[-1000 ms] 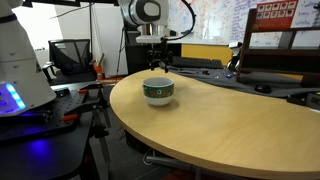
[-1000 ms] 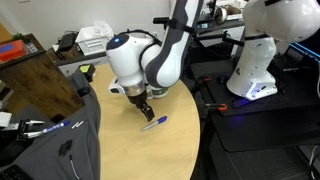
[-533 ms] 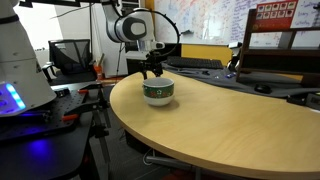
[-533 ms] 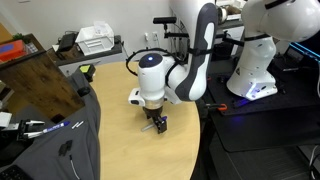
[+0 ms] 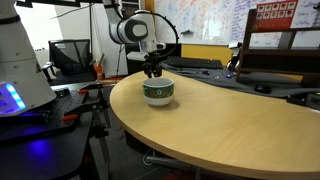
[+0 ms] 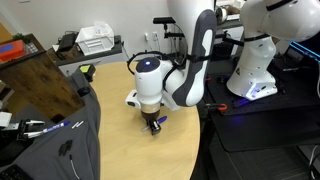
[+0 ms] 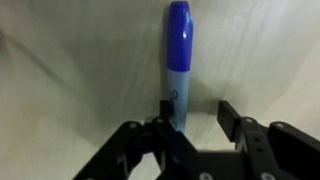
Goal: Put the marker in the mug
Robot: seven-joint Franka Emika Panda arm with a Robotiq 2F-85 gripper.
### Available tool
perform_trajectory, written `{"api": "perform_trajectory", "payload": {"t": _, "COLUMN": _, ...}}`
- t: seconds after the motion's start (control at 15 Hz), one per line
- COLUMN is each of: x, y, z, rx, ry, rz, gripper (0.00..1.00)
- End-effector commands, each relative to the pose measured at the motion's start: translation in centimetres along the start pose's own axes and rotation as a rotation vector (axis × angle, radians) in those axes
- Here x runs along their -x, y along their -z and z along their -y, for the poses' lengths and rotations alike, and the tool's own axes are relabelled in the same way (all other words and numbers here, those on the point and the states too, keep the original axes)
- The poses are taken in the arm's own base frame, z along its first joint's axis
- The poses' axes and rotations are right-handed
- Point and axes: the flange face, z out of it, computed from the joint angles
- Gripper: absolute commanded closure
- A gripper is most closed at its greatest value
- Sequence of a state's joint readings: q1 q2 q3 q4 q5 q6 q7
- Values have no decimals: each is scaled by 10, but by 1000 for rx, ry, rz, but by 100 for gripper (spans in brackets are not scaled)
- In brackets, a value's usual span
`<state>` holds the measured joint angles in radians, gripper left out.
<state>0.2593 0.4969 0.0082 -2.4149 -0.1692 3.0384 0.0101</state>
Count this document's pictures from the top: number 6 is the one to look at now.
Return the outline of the black brown gripper body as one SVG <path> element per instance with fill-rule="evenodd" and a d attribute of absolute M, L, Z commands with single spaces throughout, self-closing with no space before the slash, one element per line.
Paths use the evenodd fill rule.
<path fill-rule="evenodd" d="M 146 121 L 147 124 L 155 121 L 160 114 L 159 105 L 143 105 L 141 107 L 141 116 Z"/>

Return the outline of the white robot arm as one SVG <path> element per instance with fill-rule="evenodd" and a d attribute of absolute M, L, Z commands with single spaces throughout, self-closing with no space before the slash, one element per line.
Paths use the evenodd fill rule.
<path fill-rule="evenodd" d="M 166 21 L 181 28 L 188 45 L 185 67 L 159 51 L 147 52 L 132 71 L 135 89 L 126 99 L 140 110 L 153 135 L 161 131 L 162 106 L 175 111 L 202 99 L 217 34 L 213 0 L 167 2 L 171 16 Z M 267 71 L 276 54 L 273 40 L 308 40 L 319 32 L 319 18 L 320 0 L 246 0 L 240 10 L 244 47 L 228 90 L 250 101 L 275 94 L 275 78 Z"/>

